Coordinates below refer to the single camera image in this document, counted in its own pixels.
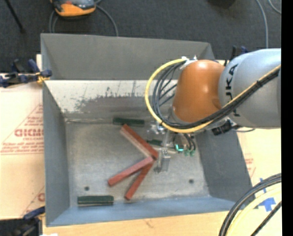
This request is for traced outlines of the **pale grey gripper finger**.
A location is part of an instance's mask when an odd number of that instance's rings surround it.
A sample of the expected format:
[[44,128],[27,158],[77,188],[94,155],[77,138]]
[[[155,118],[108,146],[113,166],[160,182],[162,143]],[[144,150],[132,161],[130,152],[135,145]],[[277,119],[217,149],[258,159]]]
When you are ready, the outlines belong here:
[[162,154],[160,153],[158,159],[156,160],[156,166],[154,167],[154,171],[158,174],[162,170]]
[[162,151],[162,163],[161,169],[163,172],[167,172],[170,164],[171,156],[167,150]]

